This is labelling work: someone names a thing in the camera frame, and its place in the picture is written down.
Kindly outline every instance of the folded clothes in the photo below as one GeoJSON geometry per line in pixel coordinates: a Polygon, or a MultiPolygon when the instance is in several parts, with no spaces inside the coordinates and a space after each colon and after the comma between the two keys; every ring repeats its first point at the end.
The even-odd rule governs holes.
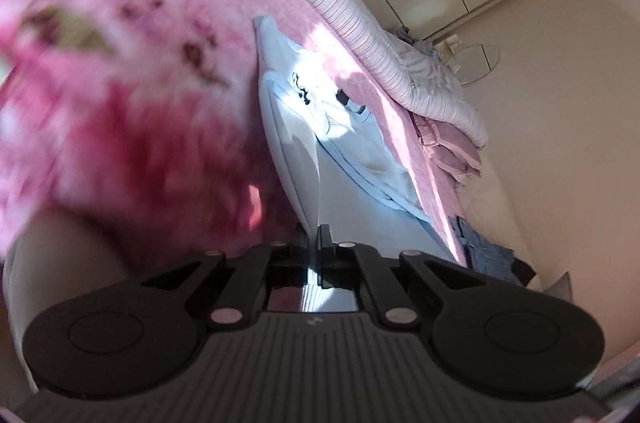
{"type": "Polygon", "coordinates": [[[472,270],[518,286],[526,286],[536,275],[529,264],[514,256],[513,249],[490,243],[463,217],[449,220],[472,270]]]}
{"type": "Polygon", "coordinates": [[[465,183],[470,176],[480,175],[480,154],[464,133],[449,123],[413,113],[411,117],[425,154],[436,166],[458,183],[465,183]]]}

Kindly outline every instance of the bedding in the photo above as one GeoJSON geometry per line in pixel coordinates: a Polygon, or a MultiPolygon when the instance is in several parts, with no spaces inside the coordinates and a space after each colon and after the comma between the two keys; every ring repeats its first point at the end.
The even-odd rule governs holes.
{"type": "Polygon", "coordinates": [[[407,66],[402,58],[414,48],[388,37],[361,0],[308,1],[391,98],[415,114],[455,125],[478,148],[486,145],[486,128],[473,107],[452,88],[440,84],[442,78],[433,61],[431,66],[407,66]],[[421,78],[415,78],[417,72],[421,78]]]}
{"type": "Polygon", "coordinates": [[[480,154],[473,143],[453,125],[412,114],[415,130],[427,158],[458,183],[479,176],[480,154]]]}
{"type": "MultiPolygon", "coordinates": [[[[423,158],[408,113],[321,12],[307,0],[0,0],[0,53],[15,67],[0,89],[0,260],[48,204],[100,220],[138,271],[287,238],[295,216],[257,107],[252,18],[267,14],[324,53],[329,76],[376,116],[454,247],[436,190],[442,176],[423,158]]],[[[372,54],[376,34],[367,31],[357,36],[372,54]]]]}
{"type": "MultiPolygon", "coordinates": [[[[421,210],[407,170],[384,145],[374,115],[346,101],[316,53],[285,37],[273,19],[255,24],[264,129],[306,234],[312,239],[319,225],[329,225],[334,241],[368,244],[383,257],[396,259],[411,248],[452,260],[421,210]]],[[[329,295],[334,308],[353,305],[346,292],[351,300],[345,305],[317,284],[304,290],[309,300],[329,295]]]]}
{"type": "Polygon", "coordinates": [[[465,254],[460,241],[453,233],[449,217],[462,215],[463,210],[456,193],[458,182],[451,175],[439,168],[426,154],[422,154],[424,165],[431,177],[432,191],[430,209],[425,212],[432,219],[432,226],[440,234],[449,247],[458,264],[466,266],[465,254]]]}

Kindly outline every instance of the grey cloth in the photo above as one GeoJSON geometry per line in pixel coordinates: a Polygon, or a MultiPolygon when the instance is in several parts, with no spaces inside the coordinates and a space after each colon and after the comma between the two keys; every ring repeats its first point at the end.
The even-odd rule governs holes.
{"type": "Polygon", "coordinates": [[[472,270],[522,286],[511,269],[515,260],[513,249],[490,243],[463,217],[450,219],[450,222],[472,270]]]}
{"type": "Polygon", "coordinates": [[[428,40],[420,40],[409,34],[409,28],[398,26],[389,31],[393,36],[400,38],[403,42],[409,44],[420,53],[428,56],[434,62],[441,62],[442,55],[433,48],[433,43],[428,40]]]}

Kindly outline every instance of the ribbed black surface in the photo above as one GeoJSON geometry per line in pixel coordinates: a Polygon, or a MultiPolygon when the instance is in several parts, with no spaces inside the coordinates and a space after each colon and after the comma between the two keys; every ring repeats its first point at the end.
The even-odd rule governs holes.
{"type": "Polygon", "coordinates": [[[26,423],[567,423],[604,413],[585,393],[516,403],[473,392],[417,337],[365,313],[264,313],[250,329],[213,336],[154,391],[105,402],[42,392],[18,411],[26,423]]]}

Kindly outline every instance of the pink blanket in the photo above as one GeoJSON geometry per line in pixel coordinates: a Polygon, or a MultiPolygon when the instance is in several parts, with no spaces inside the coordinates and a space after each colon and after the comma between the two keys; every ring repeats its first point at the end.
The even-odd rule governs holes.
{"type": "Polygon", "coordinates": [[[265,14],[327,55],[430,213],[406,111],[305,0],[0,0],[0,53],[16,66],[0,92],[0,258],[50,203],[112,228],[135,269],[287,237],[257,105],[251,18],[265,14]]]}

